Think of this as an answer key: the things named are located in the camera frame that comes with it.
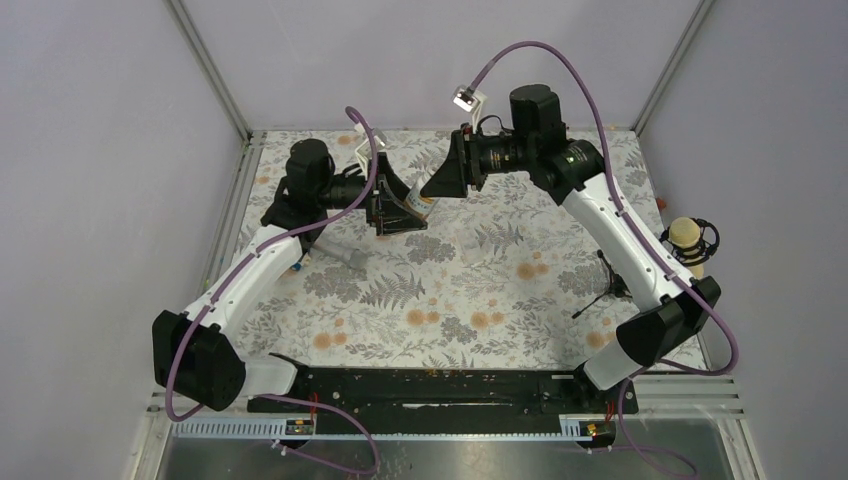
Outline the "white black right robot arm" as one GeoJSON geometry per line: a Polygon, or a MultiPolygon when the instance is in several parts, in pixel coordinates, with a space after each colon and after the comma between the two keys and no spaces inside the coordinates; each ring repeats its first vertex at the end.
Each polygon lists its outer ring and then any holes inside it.
{"type": "Polygon", "coordinates": [[[446,159],[415,187],[395,178],[387,158],[380,157],[366,218],[380,236],[424,230],[432,200],[465,198],[494,174],[528,173],[592,236],[639,309],[577,369],[575,402],[597,412],[612,400],[613,387],[698,333],[721,290],[710,277],[693,277],[642,220],[630,216],[605,155],[586,140],[569,138],[559,98],[549,86],[518,87],[509,102],[511,127],[486,135],[461,125],[451,133],[446,159]]]}

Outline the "white orange pill bottle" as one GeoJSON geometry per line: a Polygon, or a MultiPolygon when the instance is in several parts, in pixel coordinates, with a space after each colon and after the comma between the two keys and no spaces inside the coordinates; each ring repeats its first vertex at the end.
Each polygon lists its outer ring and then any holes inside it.
{"type": "Polygon", "coordinates": [[[430,176],[428,174],[421,174],[410,187],[410,191],[404,200],[404,204],[422,220],[426,220],[429,217],[438,203],[436,198],[427,197],[422,194],[422,189],[429,179],[430,176]]]}

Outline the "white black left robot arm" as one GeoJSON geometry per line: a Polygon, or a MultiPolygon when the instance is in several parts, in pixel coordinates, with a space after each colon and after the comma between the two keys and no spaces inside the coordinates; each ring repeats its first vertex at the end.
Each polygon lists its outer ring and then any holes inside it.
{"type": "Polygon", "coordinates": [[[411,190],[392,169],[384,142],[366,141],[356,154],[356,163],[336,171],[323,141],[296,142],[273,201],[240,256],[181,312],[164,310],[156,317],[154,374],[166,390],[170,419],[190,416],[175,412],[175,395],[215,411],[262,394],[288,411],[307,404],[311,387],[294,361],[247,357],[233,337],[263,292],[303,260],[331,222],[362,210],[379,236],[426,229],[426,220],[404,203],[411,190]]]}

